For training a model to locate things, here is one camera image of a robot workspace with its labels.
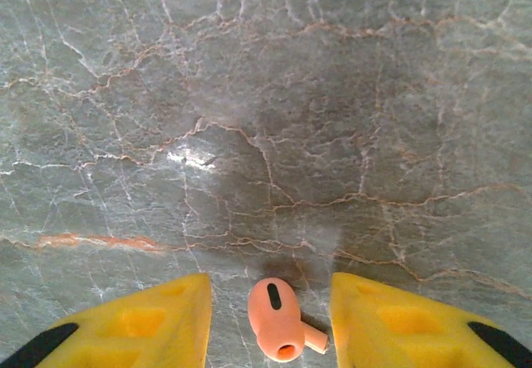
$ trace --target marble floor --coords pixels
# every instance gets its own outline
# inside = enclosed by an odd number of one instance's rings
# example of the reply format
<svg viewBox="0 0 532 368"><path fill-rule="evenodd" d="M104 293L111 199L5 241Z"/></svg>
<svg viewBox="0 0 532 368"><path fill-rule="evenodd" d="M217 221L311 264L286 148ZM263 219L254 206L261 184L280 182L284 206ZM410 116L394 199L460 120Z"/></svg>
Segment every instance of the marble floor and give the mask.
<svg viewBox="0 0 532 368"><path fill-rule="evenodd" d="M325 330L344 271L532 346L532 0L0 4L0 359L192 272L212 368L278 366L265 275Z"/></svg>

